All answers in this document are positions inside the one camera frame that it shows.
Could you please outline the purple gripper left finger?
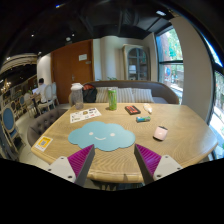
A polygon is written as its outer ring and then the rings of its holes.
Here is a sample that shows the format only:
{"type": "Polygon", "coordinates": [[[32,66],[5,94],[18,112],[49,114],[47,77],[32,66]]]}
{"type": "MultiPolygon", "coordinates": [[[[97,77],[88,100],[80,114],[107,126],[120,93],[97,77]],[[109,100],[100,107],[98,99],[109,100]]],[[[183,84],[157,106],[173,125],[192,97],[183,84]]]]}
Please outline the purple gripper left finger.
{"type": "Polygon", "coordinates": [[[95,147],[87,146],[69,157],[60,156],[47,171],[83,187],[95,156],[95,147]]]}

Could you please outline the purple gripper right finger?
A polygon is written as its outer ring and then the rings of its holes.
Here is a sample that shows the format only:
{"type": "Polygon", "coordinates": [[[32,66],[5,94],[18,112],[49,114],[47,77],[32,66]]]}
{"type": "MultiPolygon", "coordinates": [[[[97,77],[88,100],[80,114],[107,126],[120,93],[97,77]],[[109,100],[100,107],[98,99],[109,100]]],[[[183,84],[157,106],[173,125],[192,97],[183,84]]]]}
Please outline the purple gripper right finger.
{"type": "Polygon", "coordinates": [[[171,156],[160,156],[154,151],[139,144],[135,145],[134,155],[138,162],[145,185],[182,169],[182,166],[171,156]]]}

